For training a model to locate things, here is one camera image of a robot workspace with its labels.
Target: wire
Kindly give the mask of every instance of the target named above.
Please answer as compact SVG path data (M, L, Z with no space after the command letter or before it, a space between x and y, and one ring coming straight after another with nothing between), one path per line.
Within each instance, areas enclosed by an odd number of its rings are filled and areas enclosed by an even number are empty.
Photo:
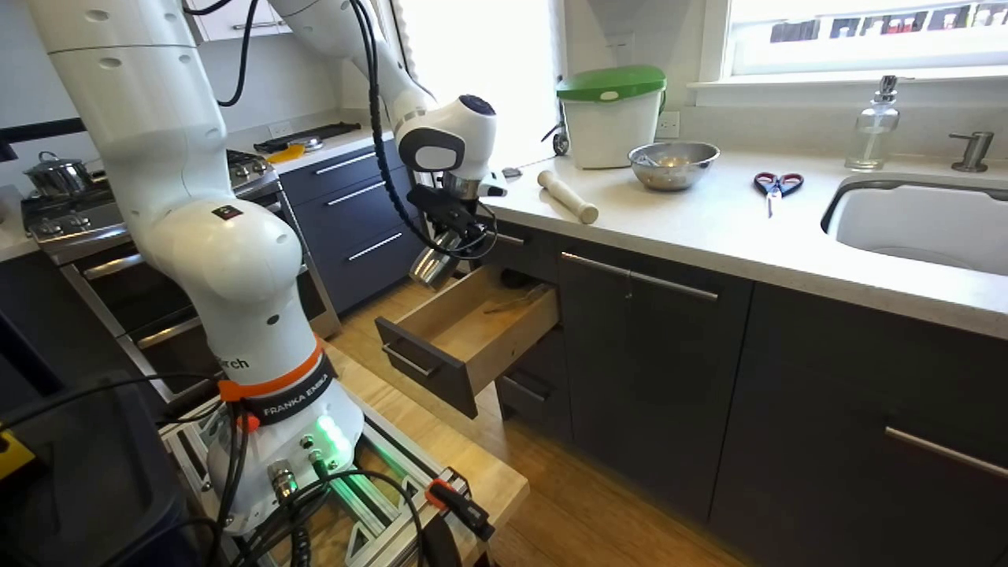
M105 390L115 390L115 386L128 386L128 383L151 383L151 382L158 382L158 379L204 379L204 375L145 375L145 379L102 382L102 383L94 383L94 386L69 390L69 395L62 395L62 398L47 398L41 405L26 408L26 414L18 414L18 416L12 416L12 418L0 418L0 427L26 425L26 422L31 422L31 418L39 418L39 416L44 416L44 414L52 414L52 408L69 405L69 404L74 404L74 401L81 401L81 398L90 398L90 395L105 395Z
M354 16L357 16L357 26L360 26L360 33L363 33L363 48L364 48L370 146L374 146L374 154L378 154L378 169L380 169L383 189L386 189L386 196L389 196L389 205L397 209L400 219L410 226L410 234L412 234L419 241L424 241L429 250L435 250L435 253L442 253L442 256L449 256L449 259L473 259L473 256L462 253L467 247L443 250L443 247L435 241L424 231L419 231L419 226L412 225L412 218L407 213L407 205L403 205L400 193L394 189L389 168L386 168L386 154L383 154L383 141L380 141L378 41L374 41L374 26L370 26L370 16L368 16L368 9L363 7L363 0L349 0L349 7L354 7Z
M231 0L217 0L217 3L210 3L210 7L202 7L202 9L193 9L190 3L184 3L184 13L187 16L210 16L210 13L217 13L217 9L222 9Z
M424 562L423 562L423 556L424 556L424 530L423 530L419 510L417 510L412 498L407 493L407 488L403 488L397 480L383 475L383 473L370 473L370 470L360 470L360 467L357 467L357 470L330 473L330 475L306 484L298 493L294 493L294 502L290 502L290 510L294 510L294 513L283 513L283 510L277 507L277 510L254 530L254 536L248 538L252 555L246 555L246 556L240 556L240 562L248 562L248 556L259 562L259 556L262 556L263 552L271 552L279 538L294 536L294 530L296 530L298 524L306 524L318 507L323 507L326 498L334 493L326 483L354 480L354 475L378 480L378 483L389 484L389 488L400 493L400 502L407 502L410 521L412 521L412 530L417 530L417 562L424 565Z
M222 401L217 398L204 414L171 418L171 422L202 422L202 418L213 416L221 405L222 405Z
M217 521L213 521L213 538L210 538L204 565L217 565L217 555L221 555L221 545L222 545L222 526L228 526L233 498L235 498L240 483L242 483L246 450L248 450L246 414L233 405L233 414L231 414L231 439L228 439L228 475L222 475L221 507L217 507Z
M248 13L246 13L242 52L240 52L240 80L235 80L235 86L233 86L233 95L231 95L228 100L217 100L217 106L233 106L233 103L240 103L242 95L246 95L248 44L252 44L254 9L259 9L259 0L252 0L252 3L248 3Z
M190 530L190 526L213 530L213 524L204 521L204 516L187 516L187 521L180 521L180 524L171 524L171 526L163 526L163 530L158 530L158 532L149 532L149 536L135 538L135 543L126 545L109 565L133 565L133 556L135 556L138 552L145 552L145 549L151 549L154 543L160 543L163 536L180 532L180 530Z
M412 530L417 530L417 565L424 565L423 556L429 555L429 545L424 545L429 538L423 532L419 510L417 510L410 491L397 480L389 480L383 473L374 473L374 470L360 470L360 467L330 473L330 475L323 475L323 483L354 480L354 475L378 480L378 483L389 484L407 502L410 521L412 521Z

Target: wall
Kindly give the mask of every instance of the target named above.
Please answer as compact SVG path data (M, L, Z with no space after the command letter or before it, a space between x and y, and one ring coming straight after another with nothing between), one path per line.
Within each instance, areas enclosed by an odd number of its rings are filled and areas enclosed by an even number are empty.
M217 97L231 97L240 62L240 41L198 44ZM290 33L254 39L248 48L246 97L222 111L233 146L283 136L318 117L363 106L363 86L354 68L323 62ZM0 130L74 117L23 0L0 0ZM59 136L15 146L18 159L0 163L0 259L23 241L18 197L31 196L23 169L47 148L97 159L90 137Z
M566 0L566 68L656 62L670 95L659 136L714 141L746 150L843 154L855 113L877 91L871 83L822 87L695 87L714 67L711 33L724 0ZM953 159L962 141L947 131L994 130L993 159L1008 159L1004 83L935 87L905 83L893 154Z

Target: open drawer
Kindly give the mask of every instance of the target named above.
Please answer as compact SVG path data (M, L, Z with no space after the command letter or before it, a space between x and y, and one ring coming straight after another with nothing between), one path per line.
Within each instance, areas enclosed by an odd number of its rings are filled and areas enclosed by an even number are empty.
M555 323L557 292L550 288L509 290L502 272L480 269L400 322L378 317L378 334L394 368L474 416L473 398Z

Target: wooden floor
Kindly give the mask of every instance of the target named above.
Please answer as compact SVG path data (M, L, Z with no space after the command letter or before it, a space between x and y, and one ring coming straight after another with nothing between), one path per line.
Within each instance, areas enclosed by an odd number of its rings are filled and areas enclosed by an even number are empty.
M483 390L480 418L467 418L394 370L378 345L374 316L394 317L424 296L432 296L432 290L410 282L397 288L342 317L342 332L334 342L529 480L529 498L490 538L493 565L740 565L688 524L678 524L668 510L651 507L642 493L620 484L616 475L522 425L507 422L505 427L493 386Z

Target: drawer handle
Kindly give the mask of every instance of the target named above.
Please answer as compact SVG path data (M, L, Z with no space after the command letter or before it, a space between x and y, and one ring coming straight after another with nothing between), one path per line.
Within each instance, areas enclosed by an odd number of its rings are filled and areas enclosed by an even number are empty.
M915 439L915 436L909 436L909 430L905 430L905 427L884 425L884 436L889 436L890 441L902 441L902 444L930 450L930 454L945 457L945 460L953 460L953 464L962 464L962 467L984 470L984 473L988 473L988 475L1008 480L1008 470L1004 470L1004 467L994 467L994 464L979 460L979 457L973 457L973 454L963 454L963 450L935 444L935 441L930 441L930 439Z
M520 382L509 379L509 375L505 375L502 382L507 382L514 390L520 390L520 395L526 395L526 398L532 398L532 401L537 401L537 404L547 404L547 395L537 395L537 390L520 383Z
M193 326L198 326L198 317L187 317L187 322L180 322L180 323L160 326L160 332L135 341L135 345L138 345L138 348L154 348L158 342L168 342L168 341L172 341L172 336L180 336L180 334L190 334Z
M651 288L661 288L661 290L674 290L674 292L684 292L684 296L695 296L695 299L706 299L706 301L719 301L721 299L711 290L700 290L700 288L688 288L688 282L678 282L678 281L626 272L626 269L616 269L616 263L609 263L609 260L596 260L596 259L586 259L586 256L562 253L562 259L566 259L572 263L599 269L599 272L609 272L609 273L616 273L616 278L642 281L642 282L651 282Z
M403 239L403 234L394 234L386 239L370 241L368 250L360 250L360 253L345 256L345 263L363 260L363 259L374 256L378 250L383 250L383 247L389 247L397 239Z
M318 168L318 169L311 169L311 175L326 175L326 172L345 169L345 168L363 163L363 159L370 159L370 156L374 156L374 150L364 150L364 154L360 154L360 156L349 156L349 159L339 159L339 163Z
M410 356L403 356L400 348L394 348L394 345L386 345L386 342L380 342L380 348L383 348L389 358L410 365L410 368L412 368L417 375L423 375L424 382L435 375L435 368L423 368L419 361L412 361Z
M339 197L323 200L323 209L339 209L339 205L345 205L345 200L354 200L354 197L360 197L360 196L378 193L380 185L383 185L383 184L370 184L370 185L364 185L364 189L345 193L345 196L339 196Z
M514 234L499 234L502 241L509 241L509 247L526 247L522 235L514 235Z
M143 259L138 253L121 256L121 259L109 259L109 260L102 260L102 263L90 263L90 269L86 272L86 281L114 278L114 273L128 272L128 269L135 269L135 263L145 263L145 259Z

